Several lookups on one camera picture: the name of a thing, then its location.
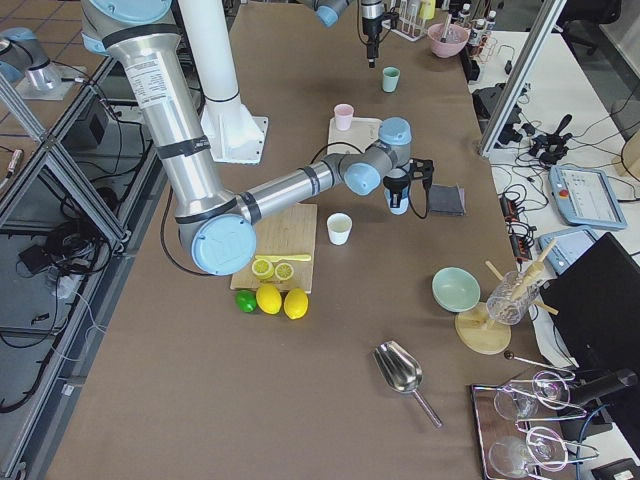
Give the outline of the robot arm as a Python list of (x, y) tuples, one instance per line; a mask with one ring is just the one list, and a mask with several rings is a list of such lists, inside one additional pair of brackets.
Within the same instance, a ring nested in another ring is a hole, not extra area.
[(230, 275), (253, 258), (261, 219), (343, 184), (365, 196), (378, 187), (398, 201), (420, 163), (411, 128), (384, 120), (363, 152), (331, 153), (287, 175), (235, 193), (216, 169), (242, 162), (265, 138), (267, 121), (242, 103), (223, 5), (182, 1), (85, 1), (83, 39), (124, 68), (177, 197), (175, 220), (194, 264)]
[(387, 8), (383, 1), (348, 1), (348, 0), (302, 0), (301, 4), (310, 8), (325, 27), (333, 26), (347, 10), (356, 3), (359, 13), (356, 17), (360, 21), (362, 33), (366, 36), (363, 40), (358, 35), (361, 43), (366, 47), (368, 66), (374, 68), (379, 57), (379, 46), (384, 41), (381, 37), (383, 23), (388, 21), (391, 29), (396, 29), (399, 21), (399, 12), (395, 7)]

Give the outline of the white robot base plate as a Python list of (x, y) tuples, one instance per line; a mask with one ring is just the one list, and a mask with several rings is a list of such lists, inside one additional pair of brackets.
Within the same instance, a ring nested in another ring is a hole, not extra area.
[(259, 164), (269, 119), (252, 116), (241, 102), (206, 102), (201, 125), (218, 163)]

